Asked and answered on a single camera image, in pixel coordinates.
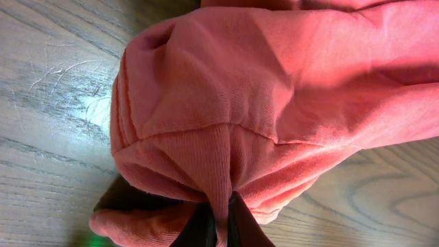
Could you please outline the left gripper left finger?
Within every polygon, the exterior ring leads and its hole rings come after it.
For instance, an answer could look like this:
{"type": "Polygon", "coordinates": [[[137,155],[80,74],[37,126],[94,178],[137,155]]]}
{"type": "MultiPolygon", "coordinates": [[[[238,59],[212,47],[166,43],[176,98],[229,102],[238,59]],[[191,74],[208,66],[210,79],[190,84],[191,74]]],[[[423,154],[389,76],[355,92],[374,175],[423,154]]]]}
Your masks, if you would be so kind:
{"type": "Polygon", "coordinates": [[[215,218],[210,204],[199,204],[170,247],[216,247],[215,218]]]}

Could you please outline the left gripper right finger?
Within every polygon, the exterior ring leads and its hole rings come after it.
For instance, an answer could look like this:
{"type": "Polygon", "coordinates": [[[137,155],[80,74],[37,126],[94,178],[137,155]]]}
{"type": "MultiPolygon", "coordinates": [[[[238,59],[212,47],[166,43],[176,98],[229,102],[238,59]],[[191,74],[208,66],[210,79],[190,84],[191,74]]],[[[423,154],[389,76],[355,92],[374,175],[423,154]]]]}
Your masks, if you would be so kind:
{"type": "Polygon", "coordinates": [[[228,247],[275,247],[234,191],[228,205],[228,247]]]}

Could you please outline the red orange t-shirt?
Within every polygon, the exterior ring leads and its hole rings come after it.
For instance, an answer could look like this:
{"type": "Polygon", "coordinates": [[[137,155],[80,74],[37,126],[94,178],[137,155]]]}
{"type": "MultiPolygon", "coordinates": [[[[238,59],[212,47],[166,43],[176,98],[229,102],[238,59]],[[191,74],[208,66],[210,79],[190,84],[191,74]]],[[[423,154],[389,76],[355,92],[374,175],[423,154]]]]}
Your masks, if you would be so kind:
{"type": "Polygon", "coordinates": [[[112,88],[119,173],[168,209],[100,209],[121,246],[168,246],[238,192],[267,224],[352,154],[438,135],[437,1],[203,1],[140,33],[112,88]]]}

